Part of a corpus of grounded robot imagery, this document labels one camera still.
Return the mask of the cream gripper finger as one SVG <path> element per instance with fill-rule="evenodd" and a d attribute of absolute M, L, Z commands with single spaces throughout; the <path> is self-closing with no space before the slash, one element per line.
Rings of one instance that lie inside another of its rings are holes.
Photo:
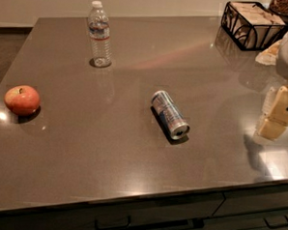
<path fill-rule="evenodd" d="M 266 95 L 257 134 L 274 141 L 288 128 L 288 85 L 273 87 Z"/>

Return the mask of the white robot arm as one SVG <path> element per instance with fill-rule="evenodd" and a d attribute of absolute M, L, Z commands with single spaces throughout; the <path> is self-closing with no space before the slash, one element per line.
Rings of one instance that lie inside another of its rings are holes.
<path fill-rule="evenodd" d="M 275 57 L 276 73 L 288 82 L 288 31 Z M 288 84 L 268 91 L 256 134 L 274 141 L 288 128 Z"/>

